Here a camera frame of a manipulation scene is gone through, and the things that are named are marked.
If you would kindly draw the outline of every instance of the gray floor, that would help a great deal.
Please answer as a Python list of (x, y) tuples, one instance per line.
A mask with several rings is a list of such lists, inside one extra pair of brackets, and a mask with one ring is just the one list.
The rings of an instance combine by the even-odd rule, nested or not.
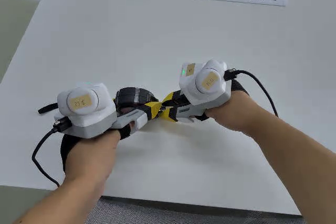
[[(0, 0), (0, 81), (39, 0)], [(13, 222), (48, 191), (0, 186), (0, 223)]]

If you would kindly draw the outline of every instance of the sticker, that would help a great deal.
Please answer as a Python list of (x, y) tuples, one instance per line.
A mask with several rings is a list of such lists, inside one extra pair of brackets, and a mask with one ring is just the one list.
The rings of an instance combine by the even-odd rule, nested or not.
[(92, 105), (91, 97), (89, 94), (82, 95), (70, 99), (70, 106), (73, 110), (79, 110)]
[(216, 81), (218, 81), (218, 76), (215, 73), (210, 72), (208, 76), (203, 80), (202, 87), (206, 90), (209, 90)]
[(187, 66), (187, 74), (185, 76), (192, 76), (195, 71), (195, 63), (189, 64)]

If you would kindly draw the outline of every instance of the table surface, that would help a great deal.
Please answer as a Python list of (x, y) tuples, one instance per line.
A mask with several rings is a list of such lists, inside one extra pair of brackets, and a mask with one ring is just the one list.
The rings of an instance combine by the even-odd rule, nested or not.
[[(336, 151), (335, 16), (329, 0), (42, 0), (0, 85), (0, 184), (54, 188), (30, 156), (53, 122), (36, 111), (59, 92), (90, 81), (112, 95), (137, 86), (162, 99), (179, 88), (183, 62), (211, 58), (255, 73), (281, 118)], [(270, 110), (252, 80), (239, 80)], [(59, 181), (60, 140), (37, 157)], [(122, 141), (104, 194), (299, 213), (257, 144), (212, 120), (156, 120)]]

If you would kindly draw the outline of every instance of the black wheel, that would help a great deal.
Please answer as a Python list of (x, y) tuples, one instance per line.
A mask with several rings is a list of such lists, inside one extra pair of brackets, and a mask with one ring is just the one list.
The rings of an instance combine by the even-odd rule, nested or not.
[(115, 107), (119, 114), (125, 114), (132, 111), (137, 106), (145, 105), (149, 102), (158, 102), (159, 100), (152, 92), (141, 88), (123, 88), (115, 96)]

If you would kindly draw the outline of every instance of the white device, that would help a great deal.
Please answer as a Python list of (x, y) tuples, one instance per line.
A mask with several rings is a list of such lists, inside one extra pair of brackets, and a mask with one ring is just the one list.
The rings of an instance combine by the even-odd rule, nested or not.
[(102, 83), (83, 84), (57, 96), (55, 120), (69, 117), (72, 127), (65, 134), (91, 138), (108, 130), (117, 120), (115, 104)]
[(218, 107), (231, 97), (231, 81), (224, 80), (226, 63), (209, 60), (207, 63), (184, 63), (180, 75), (181, 94), (190, 104), (177, 109), (176, 119), (193, 122), (192, 117), (204, 116), (207, 109)]

